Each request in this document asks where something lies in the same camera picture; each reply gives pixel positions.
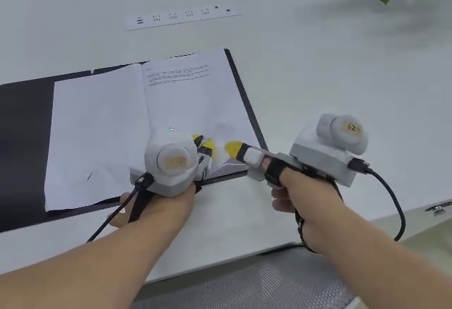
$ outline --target black cable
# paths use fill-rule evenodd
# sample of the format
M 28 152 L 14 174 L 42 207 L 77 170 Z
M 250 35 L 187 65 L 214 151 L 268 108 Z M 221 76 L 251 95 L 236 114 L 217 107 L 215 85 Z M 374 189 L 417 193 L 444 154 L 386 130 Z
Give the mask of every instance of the black cable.
M 115 217 L 116 215 L 119 214 L 119 212 L 121 210 L 124 209 L 124 207 L 126 207 L 126 205 L 128 205 L 128 203 L 132 200 L 132 198 L 135 196 L 135 194 L 137 194 L 137 192 L 139 191 L 139 189 L 137 187 L 135 187 L 133 189 L 133 191 L 130 193 L 130 195 L 128 196 L 128 198 L 124 201 L 124 203 L 122 203 L 118 208 L 116 208 L 113 213 L 111 213 L 107 219 L 104 221 L 104 223 L 102 223 L 99 227 L 98 230 L 96 230 L 96 232 L 86 241 L 86 243 L 88 242 L 92 242 L 94 241 L 94 239 L 96 237 L 99 236 L 99 234 L 102 232 L 102 230 L 104 230 L 104 228 L 110 223 L 110 221 L 113 219 L 113 217 Z
M 394 237 L 394 241 L 398 242 L 403 234 L 405 233 L 405 228 L 407 226 L 405 214 L 403 213 L 402 207 L 400 206 L 400 203 L 398 202 L 398 199 L 391 189 L 391 187 L 387 184 L 387 182 L 382 178 L 380 175 L 378 175 L 373 169 L 369 168 L 369 164 L 365 162 L 363 159 L 353 158 L 347 165 L 347 167 L 353 171 L 356 171 L 358 173 L 362 174 L 371 174 L 373 177 L 375 177 L 382 185 L 383 187 L 388 191 L 390 197 L 392 198 L 395 208 L 397 209 L 398 216 L 400 217 L 400 229 L 398 230 L 397 235 Z
M 391 189 L 391 187 L 387 184 L 387 182 L 380 175 L 378 175 L 375 171 L 373 171 L 370 168 L 369 168 L 368 174 L 371 174 L 373 177 L 375 177 L 377 180 L 379 180 L 379 182 L 388 191 L 390 197 L 393 199 L 395 208 L 397 208 L 398 216 L 400 217 L 400 229 L 398 230 L 398 233 L 395 236 L 394 241 L 398 242 L 402 238 L 403 234 L 405 233 L 405 228 L 407 226 L 405 214 L 403 213 L 402 207 L 400 206 L 400 203 L 398 202 L 398 199 L 397 199 L 395 193 L 393 192 L 393 190 Z
M 118 215 L 118 213 L 121 210 L 123 210 L 124 207 L 126 207 L 128 205 L 128 203 L 132 200 L 132 198 L 137 194 L 138 191 L 147 190 L 150 187 L 150 185 L 153 184 L 153 183 L 154 183 L 154 176 L 152 176 L 149 173 L 144 173 L 143 175 L 138 177 L 136 179 L 135 183 L 134 183 L 135 184 L 135 188 L 132 190 L 132 192 L 130 193 L 128 198 L 124 201 L 124 203 L 122 203 L 118 208 L 116 208 L 113 211 L 113 213 L 111 213 L 107 217 L 107 219 L 104 221 L 104 223 L 102 223 L 100 225 L 99 229 L 96 230 L 96 232 L 86 241 L 86 243 L 94 241 L 94 239 L 96 237 L 98 237 L 99 234 L 102 232 L 102 230 L 104 230 L 104 228 L 110 223 L 110 221 L 113 219 L 113 217 Z

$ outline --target forearm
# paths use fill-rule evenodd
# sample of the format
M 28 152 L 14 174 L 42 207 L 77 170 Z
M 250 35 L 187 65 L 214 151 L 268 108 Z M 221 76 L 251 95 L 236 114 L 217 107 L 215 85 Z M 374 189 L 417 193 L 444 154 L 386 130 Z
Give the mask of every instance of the forearm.
M 0 276 L 0 298 L 14 309 L 127 308 L 181 227 L 166 213 L 140 219 L 63 255 Z
M 370 308 L 450 308 L 450 278 L 352 210 L 332 210 L 316 223 L 322 252 Z

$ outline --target hand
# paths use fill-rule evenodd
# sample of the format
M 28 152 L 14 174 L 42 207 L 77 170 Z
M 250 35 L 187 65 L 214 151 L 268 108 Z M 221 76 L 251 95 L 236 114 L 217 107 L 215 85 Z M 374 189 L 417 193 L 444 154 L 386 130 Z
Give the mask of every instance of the hand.
M 270 159 L 264 159 L 262 169 L 267 170 Z M 334 187 L 327 181 L 311 178 L 286 168 L 280 175 L 283 189 L 273 189 L 273 208 L 279 212 L 295 213 L 298 210 L 305 220 L 303 237 L 309 247 L 322 253 L 323 235 L 317 223 L 323 221 L 336 207 L 344 207 Z
M 183 226 L 185 221 L 189 218 L 191 211 L 193 210 L 194 200 L 195 200 L 195 185 L 192 183 L 187 190 L 182 194 L 175 196 L 173 198 L 165 198 L 160 195 L 155 195 L 153 199 L 149 202 L 149 205 L 144 209 L 140 216 L 140 220 L 146 217 L 151 217 L 156 214 L 161 214 L 164 217 L 168 217 L 175 224 L 180 224 Z M 121 203 L 123 203 L 130 193 L 124 193 L 121 195 Z M 115 216 L 110 224 L 117 228 L 121 228 L 129 223 L 130 213 L 135 203 L 136 197 L 134 197 L 131 202 L 126 205 L 125 212 L 120 212 Z

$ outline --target white device housing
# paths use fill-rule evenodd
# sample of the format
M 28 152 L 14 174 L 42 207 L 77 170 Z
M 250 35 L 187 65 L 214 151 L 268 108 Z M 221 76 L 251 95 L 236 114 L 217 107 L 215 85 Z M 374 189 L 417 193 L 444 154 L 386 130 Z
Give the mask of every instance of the white device housing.
M 273 154 L 262 151 L 262 153 L 265 156 L 281 159 L 298 169 L 301 169 L 303 165 L 310 166 L 315 168 L 320 175 L 331 176 L 339 184 L 350 187 L 356 172 L 347 167 L 354 158 L 349 151 L 361 155 L 367 149 L 368 142 L 368 135 L 356 118 L 348 115 L 324 114 L 317 123 L 317 127 L 300 132 L 289 155 L 281 152 Z M 253 153 L 252 158 L 249 159 L 252 162 L 251 168 L 248 170 L 249 177 L 262 181 L 265 176 L 259 167 L 258 160 L 262 161 L 263 157 L 261 159 Z
M 154 176 L 149 191 L 174 197 L 185 191 L 198 173 L 198 152 L 193 137 L 175 129 L 154 129 L 146 146 L 144 168 Z M 142 169 L 130 169 L 131 182 Z

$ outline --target black connector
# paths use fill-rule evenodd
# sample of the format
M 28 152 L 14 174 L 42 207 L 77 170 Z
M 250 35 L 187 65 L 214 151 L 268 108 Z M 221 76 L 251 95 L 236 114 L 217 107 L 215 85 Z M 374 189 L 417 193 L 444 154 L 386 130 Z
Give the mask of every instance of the black connector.
M 363 159 L 353 157 L 352 160 L 348 162 L 347 168 L 356 171 L 357 173 L 370 174 L 372 169 L 369 168 L 369 165 L 370 164 Z
M 134 183 L 135 188 L 139 190 L 146 190 L 154 183 L 154 176 L 149 173 L 144 173 L 138 177 Z

